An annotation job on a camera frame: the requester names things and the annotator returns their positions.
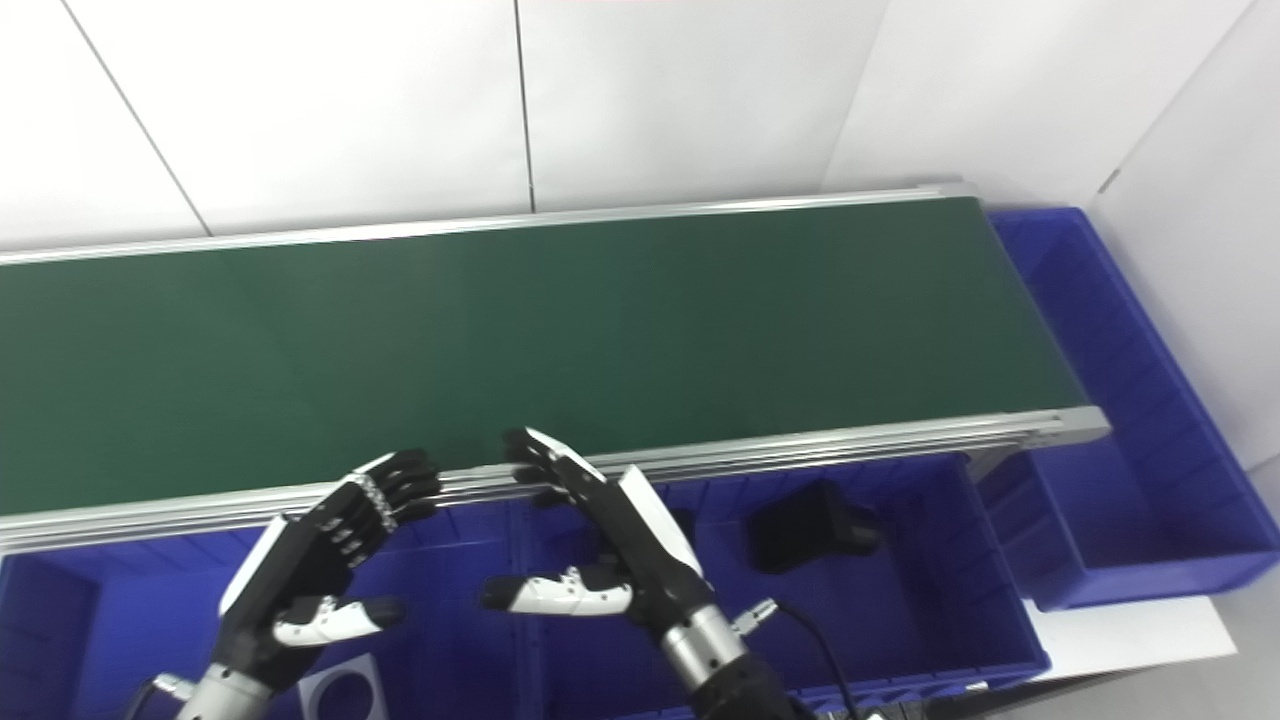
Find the black robotic finger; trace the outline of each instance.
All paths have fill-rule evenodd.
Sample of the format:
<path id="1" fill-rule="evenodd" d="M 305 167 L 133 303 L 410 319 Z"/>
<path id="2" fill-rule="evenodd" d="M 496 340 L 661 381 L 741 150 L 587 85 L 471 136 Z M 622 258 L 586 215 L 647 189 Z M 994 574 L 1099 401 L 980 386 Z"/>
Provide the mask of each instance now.
<path id="1" fill-rule="evenodd" d="M 559 475 L 539 465 L 517 465 L 511 477 L 524 486 L 558 486 Z"/>
<path id="2" fill-rule="evenodd" d="M 541 465 L 550 470 L 550 447 L 534 437 L 529 428 L 515 428 L 502 433 L 507 462 Z"/>
<path id="3" fill-rule="evenodd" d="M 365 524 L 356 528 L 355 532 L 334 544 L 338 551 L 348 560 L 356 557 L 369 557 L 378 548 L 383 546 L 387 541 L 387 528 L 383 525 L 381 516 L 366 519 Z"/>
<path id="4" fill-rule="evenodd" d="M 557 505 L 564 505 L 570 502 L 570 496 L 564 491 L 549 488 L 529 498 L 538 510 L 545 510 L 548 507 L 556 507 Z"/>
<path id="5" fill-rule="evenodd" d="M 439 487 L 439 478 L 440 469 L 428 462 L 407 468 L 404 470 L 396 470 L 394 473 L 388 474 L 385 479 L 378 480 L 378 487 L 384 493 L 390 495 L 406 486 L 430 486 L 431 483 L 435 483 L 435 486 Z"/>
<path id="6" fill-rule="evenodd" d="M 349 519 L 353 515 L 371 509 L 372 505 L 360 486 L 343 483 L 329 493 L 328 497 L 311 507 L 302 516 L 302 520 L 328 533 L 338 529 L 340 525 L 349 524 Z"/>
<path id="7" fill-rule="evenodd" d="M 421 447 L 413 447 L 410 450 L 397 450 L 396 452 L 389 452 L 383 455 L 378 460 L 366 462 L 360 468 L 356 468 L 356 473 L 364 473 L 374 479 L 374 482 L 381 484 L 393 473 L 412 470 L 426 464 L 426 451 Z"/>
<path id="8" fill-rule="evenodd" d="M 396 507 L 393 515 L 396 516 L 396 521 L 403 525 L 415 520 L 425 520 L 435 515 L 435 511 L 434 497 L 419 497 Z"/>
<path id="9" fill-rule="evenodd" d="M 412 482 L 401 484 L 387 493 L 387 502 L 392 510 L 397 510 L 406 502 L 422 497 L 434 497 L 440 493 L 440 479 L 436 475 L 425 475 Z"/>

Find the robotic finger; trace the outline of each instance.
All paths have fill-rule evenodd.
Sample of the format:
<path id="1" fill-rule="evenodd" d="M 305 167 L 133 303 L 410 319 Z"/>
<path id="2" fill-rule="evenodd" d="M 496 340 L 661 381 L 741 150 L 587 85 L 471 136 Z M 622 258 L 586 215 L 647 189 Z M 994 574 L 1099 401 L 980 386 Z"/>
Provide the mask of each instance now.
<path id="1" fill-rule="evenodd" d="M 280 614 L 271 626 L 276 642 L 288 647 L 326 646 L 385 630 L 404 619 L 404 603 L 397 597 L 355 600 L 338 596 L 306 596 Z"/>
<path id="2" fill-rule="evenodd" d="M 529 615 L 621 615 L 635 597 L 623 578 L 602 566 L 554 575 L 498 575 L 485 580 L 480 605 Z"/>

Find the black object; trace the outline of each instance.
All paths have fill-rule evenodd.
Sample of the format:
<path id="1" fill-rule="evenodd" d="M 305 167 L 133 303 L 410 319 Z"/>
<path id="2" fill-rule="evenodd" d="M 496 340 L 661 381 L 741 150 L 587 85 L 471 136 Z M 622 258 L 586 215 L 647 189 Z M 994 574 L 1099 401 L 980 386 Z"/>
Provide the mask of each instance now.
<path id="1" fill-rule="evenodd" d="M 788 696 L 764 660 L 750 652 L 712 675 L 689 705 L 700 720 L 814 720 L 813 711 Z"/>
<path id="2" fill-rule="evenodd" d="M 746 520 L 751 566 L 781 575 L 829 553 L 870 555 L 879 521 L 865 507 L 845 505 L 840 486 L 819 479 L 765 505 Z"/>
<path id="3" fill-rule="evenodd" d="M 133 697 L 129 700 L 129 707 L 124 711 L 123 719 L 141 720 L 142 708 L 146 707 L 147 701 L 151 700 L 151 696 L 155 692 L 156 692 L 156 685 L 151 680 L 146 680 L 145 683 L 138 685 L 137 692 L 134 692 Z"/>
<path id="4" fill-rule="evenodd" d="M 818 626 L 818 623 L 808 612 L 804 612 L 790 602 L 782 600 L 774 600 L 773 602 L 778 606 L 778 611 L 790 615 L 792 620 L 804 625 L 814 639 L 818 641 L 818 644 L 822 647 L 822 655 L 826 656 L 827 665 L 831 666 L 831 675 L 836 680 L 836 689 L 840 691 L 840 698 L 845 701 L 845 710 L 849 712 L 849 719 L 854 720 L 858 717 L 854 696 L 849 692 L 849 680 L 845 679 L 845 671 L 840 669 L 840 660 L 836 659 L 836 651 L 831 650 L 831 643 L 827 642 L 827 635 L 822 632 L 822 628 Z"/>

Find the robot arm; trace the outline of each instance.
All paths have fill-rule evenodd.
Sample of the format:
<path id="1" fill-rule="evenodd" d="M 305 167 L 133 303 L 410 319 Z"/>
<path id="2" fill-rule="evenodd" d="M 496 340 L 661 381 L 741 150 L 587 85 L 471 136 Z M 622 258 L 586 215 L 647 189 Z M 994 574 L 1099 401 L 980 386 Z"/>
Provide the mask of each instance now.
<path id="1" fill-rule="evenodd" d="M 748 650 L 716 605 L 701 565 L 639 468 L 608 479 L 572 448 L 531 428 L 506 436 L 516 479 L 548 483 L 617 550 L 620 568 L 570 568 L 559 578 L 492 578 L 485 607 L 511 612 L 625 612 L 671 662 L 701 720 L 791 720 L 808 711 Z"/>
<path id="2" fill-rule="evenodd" d="M 399 621 L 396 598 L 343 593 L 399 525 L 435 512 L 439 491 L 426 454 L 408 450 L 356 468 L 301 516 L 276 516 L 223 593 L 211 662 L 178 719 L 256 720 L 324 646 Z"/>

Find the robotic thumb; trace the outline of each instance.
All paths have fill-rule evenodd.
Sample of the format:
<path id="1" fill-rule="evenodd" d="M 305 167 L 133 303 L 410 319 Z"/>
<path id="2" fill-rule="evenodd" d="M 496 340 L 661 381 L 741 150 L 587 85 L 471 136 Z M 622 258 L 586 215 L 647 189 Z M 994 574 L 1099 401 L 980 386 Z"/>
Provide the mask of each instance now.
<path id="1" fill-rule="evenodd" d="M 403 619 L 404 603 L 392 596 L 369 600 L 307 596 L 294 600 L 280 614 L 271 634 L 283 646 L 316 647 L 370 635 Z"/>

